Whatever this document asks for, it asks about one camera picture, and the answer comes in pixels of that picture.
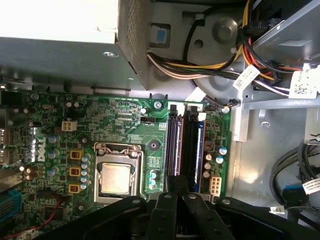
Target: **green circuit board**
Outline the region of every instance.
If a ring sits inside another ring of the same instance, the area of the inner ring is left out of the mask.
[[[140,166],[139,195],[147,198],[152,193],[163,191],[168,100],[29,91],[21,94],[24,105],[34,108],[35,112],[27,114],[26,125],[10,129],[6,149],[10,151],[11,164],[3,168],[33,164],[39,167],[40,175],[17,186],[21,191],[21,209],[15,216],[16,227],[12,232],[43,223],[57,202],[55,195],[50,194],[53,191],[63,196],[65,201],[50,224],[39,230],[26,231],[17,239],[34,238],[104,206],[94,201],[95,143],[140,146],[143,165]],[[156,107],[155,103],[160,103],[161,107]],[[221,194],[224,195],[229,153],[223,156],[223,163],[216,163],[215,157],[217,147],[228,148],[231,114],[222,113],[219,107],[208,103],[200,105],[206,113],[201,171],[204,171],[204,163],[211,164],[209,172],[221,176]],[[74,120],[77,121],[76,130],[63,131],[62,121]],[[156,148],[151,147],[151,142],[156,143]],[[72,159],[71,151],[89,156],[86,168],[88,184],[79,193],[70,193],[70,185],[81,184],[81,176],[71,176],[70,168],[81,169],[83,162]],[[205,160],[208,154],[212,155],[209,161]],[[156,177],[151,178],[151,173],[156,173]],[[210,195],[209,185],[209,179],[201,177],[198,191]]]

